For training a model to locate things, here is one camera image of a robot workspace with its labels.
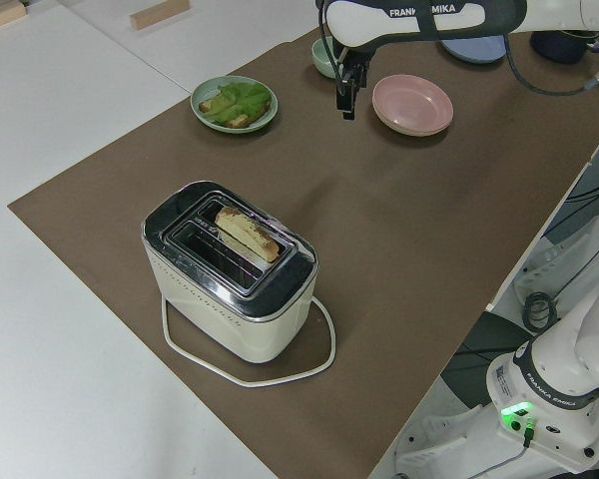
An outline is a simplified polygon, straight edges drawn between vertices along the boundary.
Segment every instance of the green plate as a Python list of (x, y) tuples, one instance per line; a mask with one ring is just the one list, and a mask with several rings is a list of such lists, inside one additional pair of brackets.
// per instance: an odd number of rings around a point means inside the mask
[[(210, 122), (206, 118), (204, 118), (203, 113), (198, 108), (202, 102), (206, 102), (210, 98), (215, 97), (220, 93), (219, 87), (224, 87), (225, 85), (229, 85), (232, 82), (241, 82), (241, 83), (259, 83), (264, 86), (271, 93), (271, 107), (269, 110), (264, 113), (256, 122), (251, 123), (245, 128), (227, 128), (222, 125), (218, 125), (216, 123)], [(254, 132), (255, 130), (259, 130), (263, 128), (268, 122), (270, 122), (273, 117), (278, 112), (278, 98), (276, 97), (273, 90), (264, 85), (262, 82), (258, 82), (248, 77), (240, 77), (238, 75), (228, 75), (225, 77), (212, 78), (211, 80), (207, 80), (203, 84), (201, 84), (198, 88), (196, 88), (191, 95), (191, 108), (193, 109), (193, 113), (196, 114), (196, 117), (204, 123), (207, 127), (213, 128), (214, 130), (218, 130), (219, 132), (224, 133), (232, 133), (232, 134), (240, 134), (240, 133), (249, 133)]]

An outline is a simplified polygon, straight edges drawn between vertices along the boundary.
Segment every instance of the bread in toaster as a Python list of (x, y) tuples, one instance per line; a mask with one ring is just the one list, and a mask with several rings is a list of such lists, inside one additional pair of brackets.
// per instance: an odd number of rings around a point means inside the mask
[(232, 207), (223, 207), (216, 215), (216, 225), (268, 262), (280, 254), (280, 247), (257, 223)]

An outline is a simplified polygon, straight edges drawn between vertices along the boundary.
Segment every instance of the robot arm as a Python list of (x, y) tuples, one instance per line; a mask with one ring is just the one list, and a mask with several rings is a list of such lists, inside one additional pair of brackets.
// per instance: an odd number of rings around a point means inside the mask
[(536, 30), (599, 30), (599, 0), (316, 0), (342, 63), (337, 107), (354, 118), (382, 45)]

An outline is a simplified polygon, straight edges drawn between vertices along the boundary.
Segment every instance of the green light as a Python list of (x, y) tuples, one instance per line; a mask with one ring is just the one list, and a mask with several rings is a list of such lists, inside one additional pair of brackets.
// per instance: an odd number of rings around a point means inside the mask
[(515, 414), (519, 411), (527, 411), (529, 409), (532, 409), (532, 404), (530, 404), (529, 402), (520, 402), (519, 404), (515, 404), (514, 406), (509, 406), (509, 407), (505, 407), (501, 410), (501, 415), (502, 416), (509, 416), (511, 414)]

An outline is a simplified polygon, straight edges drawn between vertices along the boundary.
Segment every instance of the toast with lettuce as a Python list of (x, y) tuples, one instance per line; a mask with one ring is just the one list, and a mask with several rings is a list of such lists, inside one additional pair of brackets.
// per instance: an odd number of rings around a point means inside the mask
[(200, 105), (204, 118), (228, 128), (245, 128), (271, 107), (271, 92), (260, 83), (233, 82)]

